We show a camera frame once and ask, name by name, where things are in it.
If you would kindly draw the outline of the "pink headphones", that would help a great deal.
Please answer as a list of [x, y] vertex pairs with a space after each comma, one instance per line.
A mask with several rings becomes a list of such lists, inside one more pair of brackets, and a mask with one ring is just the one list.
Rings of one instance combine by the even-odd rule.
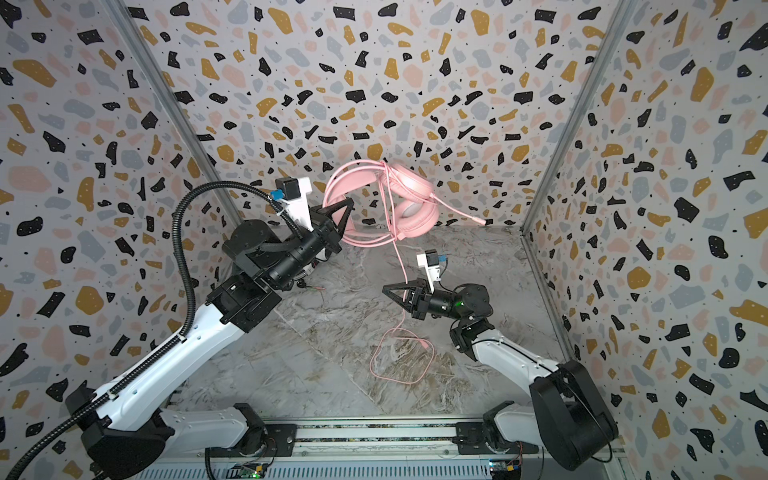
[[347, 224], [343, 241], [360, 248], [374, 248], [416, 238], [430, 231], [438, 222], [440, 209], [448, 209], [479, 225], [486, 221], [454, 208], [435, 193], [434, 185], [402, 164], [382, 160], [353, 160], [331, 175], [324, 191], [323, 204], [330, 206], [356, 190], [369, 185], [378, 187], [384, 209], [387, 232], [374, 236]]

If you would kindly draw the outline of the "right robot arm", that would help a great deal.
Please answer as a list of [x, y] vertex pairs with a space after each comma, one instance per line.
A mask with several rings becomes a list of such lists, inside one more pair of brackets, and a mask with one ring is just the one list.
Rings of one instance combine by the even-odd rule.
[[536, 445], [573, 471], [618, 437], [618, 425], [587, 369], [576, 360], [544, 358], [504, 336], [489, 321], [493, 308], [485, 286], [468, 283], [454, 290], [434, 289], [419, 278], [388, 284], [382, 291], [415, 319], [451, 319], [449, 334], [459, 353], [528, 393], [528, 409], [505, 401], [487, 411], [481, 422], [458, 425], [461, 453], [506, 453]]

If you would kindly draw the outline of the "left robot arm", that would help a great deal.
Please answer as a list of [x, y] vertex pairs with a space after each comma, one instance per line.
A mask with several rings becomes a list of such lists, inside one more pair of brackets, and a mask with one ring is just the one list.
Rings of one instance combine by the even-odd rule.
[[308, 209], [310, 227], [280, 240], [261, 220], [247, 220], [222, 245], [232, 275], [194, 315], [191, 329], [166, 339], [136, 364], [98, 389], [82, 387], [66, 400], [71, 413], [105, 401], [77, 424], [88, 456], [110, 479], [132, 477], [163, 455], [219, 449], [262, 454], [267, 427], [246, 403], [218, 411], [172, 412], [164, 401], [212, 356], [253, 330], [280, 303], [281, 292], [321, 254], [338, 253], [353, 202]]

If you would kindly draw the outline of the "left corner aluminium post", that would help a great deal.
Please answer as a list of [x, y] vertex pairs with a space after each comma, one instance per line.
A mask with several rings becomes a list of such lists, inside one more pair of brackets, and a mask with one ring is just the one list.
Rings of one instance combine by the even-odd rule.
[[142, 197], [155, 213], [161, 207], [172, 211], [184, 195], [218, 176], [125, 3], [102, 1], [100, 9], [121, 43], [122, 82], [138, 116], [137, 132], [147, 137], [135, 154], [148, 165], [142, 174]]

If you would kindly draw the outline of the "corner aluminium post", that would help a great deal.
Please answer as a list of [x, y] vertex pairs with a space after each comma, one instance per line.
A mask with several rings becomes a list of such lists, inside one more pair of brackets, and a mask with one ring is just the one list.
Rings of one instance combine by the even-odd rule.
[[536, 215], [545, 203], [547, 191], [555, 181], [555, 176], [565, 160], [566, 154], [574, 141], [582, 119], [590, 108], [591, 101], [598, 90], [601, 78], [619, 43], [619, 37], [624, 32], [637, 4], [637, 0], [621, 0], [617, 3], [617, 7], [608, 23], [605, 37], [596, 52], [593, 65], [586, 76], [579, 95], [576, 97], [576, 102], [565, 123], [562, 135], [554, 150], [552, 160], [541, 177], [539, 187], [521, 226], [521, 233], [524, 238], [526, 238], [533, 230]]
[[184, 195], [218, 176], [125, 3], [102, 1], [100, 9], [121, 43], [122, 82], [138, 116], [137, 132], [147, 137], [135, 154], [148, 165], [142, 174], [142, 197], [155, 213], [161, 207], [172, 211]]

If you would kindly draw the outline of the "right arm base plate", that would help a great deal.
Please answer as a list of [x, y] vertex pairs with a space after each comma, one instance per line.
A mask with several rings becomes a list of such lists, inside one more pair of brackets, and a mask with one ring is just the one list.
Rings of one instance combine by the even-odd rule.
[[452, 442], [460, 455], [537, 454], [539, 447], [525, 442], [505, 440], [489, 422], [459, 422], [455, 424]]

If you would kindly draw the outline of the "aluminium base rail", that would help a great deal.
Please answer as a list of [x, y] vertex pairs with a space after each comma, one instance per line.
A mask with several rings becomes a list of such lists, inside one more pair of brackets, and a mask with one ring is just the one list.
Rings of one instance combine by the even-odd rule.
[[252, 457], [201, 451], [158, 460], [142, 479], [631, 479], [622, 448], [573, 471], [543, 447], [483, 443], [477, 418], [280, 420], [269, 450]]

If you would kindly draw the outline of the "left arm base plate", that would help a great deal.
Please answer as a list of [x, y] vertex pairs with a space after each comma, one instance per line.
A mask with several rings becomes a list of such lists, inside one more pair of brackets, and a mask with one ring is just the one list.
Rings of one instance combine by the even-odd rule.
[[270, 459], [290, 457], [297, 438], [296, 424], [267, 424], [249, 428], [233, 447], [210, 449], [212, 458]]

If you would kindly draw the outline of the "right corner aluminium post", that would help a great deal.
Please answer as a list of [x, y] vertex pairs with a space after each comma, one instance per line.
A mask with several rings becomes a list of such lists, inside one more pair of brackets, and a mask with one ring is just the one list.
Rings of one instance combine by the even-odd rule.
[[566, 154], [574, 141], [582, 119], [590, 108], [591, 101], [598, 90], [601, 78], [619, 43], [619, 37], [624, 32], [637, 4], [637, 0], [621, 0], [617, 3], [617, 7], [608, 23], [605, 37], [596, 52], [593, 65], [586, 76], [579, 95], [576, 97], [576, 102], [565, 123], [562, 135], [554, 150], [552, 160], [541, 177], [539, 187], [521, 226], [521, 233], [524, 238], [526, 238], [533, 230], [536, 215], [545, 203], [547, 191], [555, 181], [555, 176], [565, 160]]

